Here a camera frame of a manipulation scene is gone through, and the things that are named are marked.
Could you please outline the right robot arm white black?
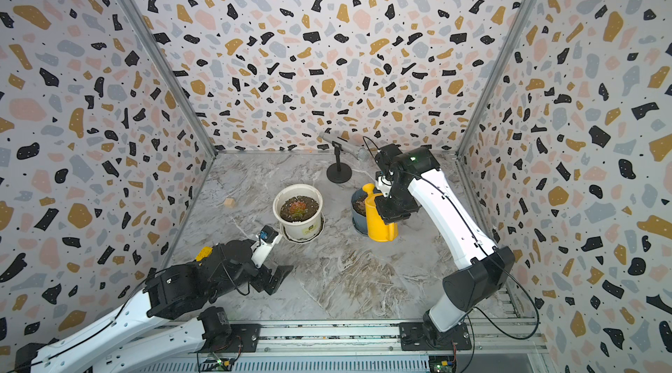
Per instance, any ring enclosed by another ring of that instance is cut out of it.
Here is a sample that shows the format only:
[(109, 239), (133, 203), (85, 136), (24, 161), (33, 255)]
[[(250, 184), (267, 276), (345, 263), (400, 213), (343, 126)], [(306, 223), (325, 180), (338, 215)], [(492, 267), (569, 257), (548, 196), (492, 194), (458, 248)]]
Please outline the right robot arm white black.
[(381, 220), (389, 225), (424, 210), (445, 240), (458, 268), (442, 282), (443, 294), (423, 316), (423, 336), (432, 348), (461, 333), (474, 307), (500, 290), (515, 256), (498, 247), (470, 217), (446, 180), (439, 162), (425, 147), (402, 152), (385, 145), (374, 161), (379, 167), (374, 198)]

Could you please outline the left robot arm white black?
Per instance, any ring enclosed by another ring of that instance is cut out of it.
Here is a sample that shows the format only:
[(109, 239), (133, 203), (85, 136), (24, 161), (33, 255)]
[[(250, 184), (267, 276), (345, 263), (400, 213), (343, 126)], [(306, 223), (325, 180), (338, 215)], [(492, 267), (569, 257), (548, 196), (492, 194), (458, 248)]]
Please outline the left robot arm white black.
[(264, 264), (274, 245), (233, 240), (206, 247), (185, 264), (150, 275), (141, 290), (108, 315), (54, 343), (29, 343), (16, 354), (15, 372), (83, 372), (133, 338), (213, 304), (236, 291), (274, 294), (292, 272)]

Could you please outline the yellow plastic watering can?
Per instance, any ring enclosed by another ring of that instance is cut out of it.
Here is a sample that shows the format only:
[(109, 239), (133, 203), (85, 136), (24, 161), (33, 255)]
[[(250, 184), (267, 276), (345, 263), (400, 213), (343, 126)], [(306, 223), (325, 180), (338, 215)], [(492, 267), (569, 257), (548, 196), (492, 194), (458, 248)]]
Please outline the yellow plastic watering can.
[(378, 243), (395, 241), (398, 237), (398, 226), (395, 223), (386, 224), (383, 222), (383, 219), (376, 208), (376, 198), (382, 197), (383, 195), (375, 192), (375, 185), (373, 183), (364, 185), (362, 190), (367, 194), (364, 201), (367, 220), (367, 235), (371, 240)]

